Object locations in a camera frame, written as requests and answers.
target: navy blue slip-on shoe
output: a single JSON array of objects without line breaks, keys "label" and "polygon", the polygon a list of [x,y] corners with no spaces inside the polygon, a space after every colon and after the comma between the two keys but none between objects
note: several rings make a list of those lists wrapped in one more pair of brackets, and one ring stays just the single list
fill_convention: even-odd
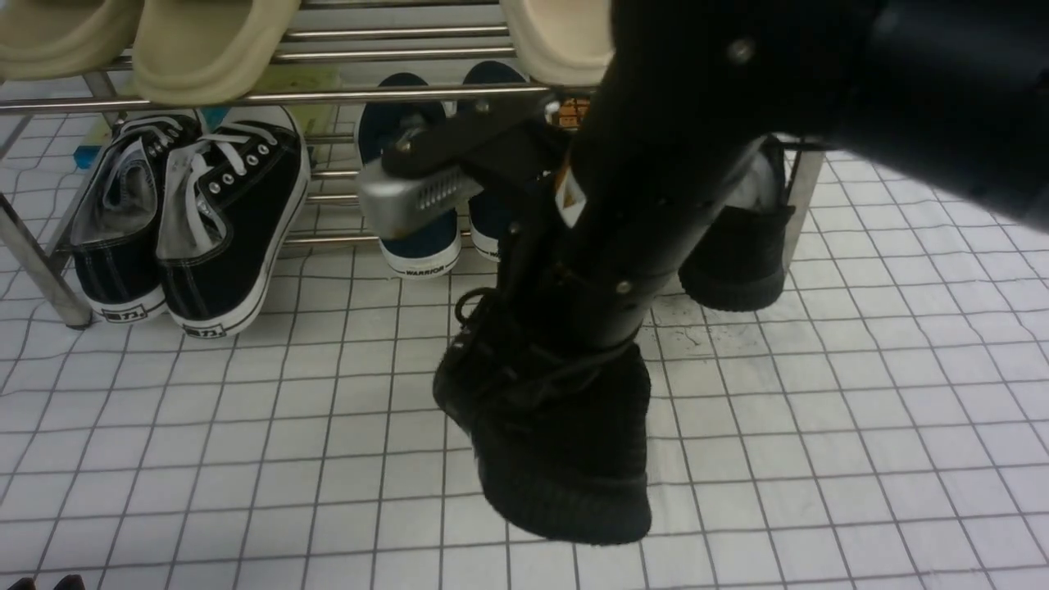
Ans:
[{"label": "navy blue slip-on shoe", "polygon": [[[414,73],[394,73],[379,85],[426,86]],[[425,103],[368,103],[357,122],[357,149],[367,164],[399,141],[444,121],[445,107],[437,101]],[[459,239],[455,211],[404,239],[383,239],[380,247],[386,262],[403,278],[441,276],[458,260]]]},{"label": "navy blue slip-on shoe", "polygon": [[[513,84],[524,77],[507,64],[480,62],[466,75],[464,84]],[[476,101],[459,101],[458,112],[474,108]],[[489,260],[499,260],[499,238],[510,227],[511,213],[502,197],[485,191],[470,199],[470,238],[477,253]]]}]

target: cream slide sandal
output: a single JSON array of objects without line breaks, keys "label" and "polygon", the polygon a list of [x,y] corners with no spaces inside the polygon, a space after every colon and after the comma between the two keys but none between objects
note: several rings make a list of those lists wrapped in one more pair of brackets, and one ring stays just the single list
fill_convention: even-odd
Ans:
[{"label": "cream slide sandal", "polygon": [[562,86],[595,85],[612,60],[612,0],[499,0],[533,79]]},{"label": "cream slide sandal", "polygon": [[0,2],[0,77],[64,78],[101,67],[134,39],[142,0]]},{"label": "cream slide sandal", "polygon": [[131,63],[143,98],[231,101],[258,82],[299,0],[146,0]]}]

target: black boot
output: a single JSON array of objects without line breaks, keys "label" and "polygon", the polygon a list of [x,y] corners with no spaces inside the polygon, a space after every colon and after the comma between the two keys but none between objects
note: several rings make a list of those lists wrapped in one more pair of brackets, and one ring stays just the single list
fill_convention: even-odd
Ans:
[{"label": "black boot", "polygon": [[775,208],[755,212],[725,207],[678,272],[685,293],[705,308],[753,312],[775,303],[783,293],[784,244],[794,208],[787,205],[779,140],[766,140],[743,188],[751,182],[756,190],[775,192]]},{"label": "black boot", "polygon": [[[507,304],[507,241],[514,237],[500,244],[499,288],[456,305],[463,330],[437,367],[433,397],[470,436],[485,498],[508,521],[558,541],[640,541],[651,526],[651,387],[641,352],[633,339],[585,355],[540,343]],[[464,305],[478,296],[466,317]]]}]

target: stainless steel shelf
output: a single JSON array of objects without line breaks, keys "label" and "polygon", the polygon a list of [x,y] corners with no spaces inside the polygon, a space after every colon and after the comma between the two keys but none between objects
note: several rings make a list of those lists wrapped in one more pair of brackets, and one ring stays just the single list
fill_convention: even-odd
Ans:
[{"label": "stainless steel shelf", "polygon": [[[303,0],[301,9],[343,10],[354,8],[436,8],[447,6],[495,6],[498,0]],[[436,61],[436,60],[481,60],[506,59],[514,57],[514,48],[509,42],[509,29],[504,23],[447,25],[447,26],[392,26],[371,28],[318,28],[291,29],[283,42],[292,48],[282,48],[273,56],[274,64],[326,64],[326,63],[365,63],[394,61]],[[481,47],[456,47],[454,43],[440,47],[390,47],[391,41],[414,40],[457,40],[457,39],[492,39]],[[331,49],[331,50],[300,50],[295,45],[303,43],[346,43],[346,42],[383,42],[376,48]],[[103,113],[106,120],[113,123],[120,113],[126,111],[153,110],[164,108],[163,105],[151,103],[136,97],[120,97],[113,89],[107,72],[127,70],[131,67],[129,58],[120,58],[99,71],[84,75],[84,80],[90,90],[91,98],[80,99],[44,99],[18,100],[0,102],[0,117],[21,115],[22,119],[15,128],[10,139],[0,146],[2,157],[19,133],[28,124],[31,115],[47,113]],[[564,88],[575,92],[588,92],[593,88]],[[367,87],[341,88],[339,90],[318,92],[282,92],[269,94],[248,94],[241,99],[227,103],[227,106],[263,106],[263,105],[297,105],[297,104],[355,104],[369,102],[415,102],[415,101],[456,101],[463,99],[483,99],[488,97],[535,94],[551,91],[542,84],[500,84],[484,86],[427,86],[427,87]],[[309,145],[348,144],[354,142],[354,133],[329,132],[315,133],[306,136]],[[808,203],[812,197],[816,177],[822,165],[822,154],[802,154],[795,166],[791,184],[790,201],[798,208],[790,228],[788,229],[788,256],[800,232],[807,214]],[[94,171],[87,173],[90,177]],[[328,168],[315,170],[314,181],[354,181],[360,170],[354,168]],[[63,278],[63,271],[69,259],[68,233],[71,220],[83,199],[86,182],[80,187],[69,208],[66,210],[53,232],[51,241],[41,247],[34,238],[18,214],[8,204],[6,197],[0,194],[0,240],[7,245],[15,258],[40,288],[44,297],[51,303],[65,323],[72,328],[86,328],[91,320],[91,310],[69,288]],[[308,195],[306,202],[312,205],[348,206],[359,205],[359,197],[345,188],[331,189]],[[378,238],[364,232],[295,232],[285,240],[290,248],[315,248],[324,246],[361,246],[374,244]]]}]

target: bolt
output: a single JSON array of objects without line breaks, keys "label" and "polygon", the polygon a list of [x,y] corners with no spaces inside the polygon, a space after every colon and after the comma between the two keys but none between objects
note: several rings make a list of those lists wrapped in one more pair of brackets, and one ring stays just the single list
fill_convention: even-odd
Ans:
[{"label": "bolt", "polygon": [[728,61],[735,65],[745,65],[747,62],[754,59],[755,51],[756,47],[754,46],[753,39],[749,37],[736,39],[735,41],[729,43]]}]

